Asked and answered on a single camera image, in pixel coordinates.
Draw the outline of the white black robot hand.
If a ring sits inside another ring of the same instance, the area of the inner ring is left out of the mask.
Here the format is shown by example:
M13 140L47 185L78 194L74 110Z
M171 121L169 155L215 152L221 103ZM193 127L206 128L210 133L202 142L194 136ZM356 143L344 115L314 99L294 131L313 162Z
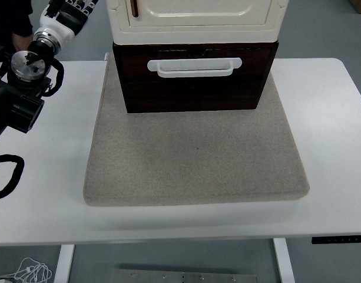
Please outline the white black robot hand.
M34 40L58 53L83 29L98 1L50 1L43 10Z

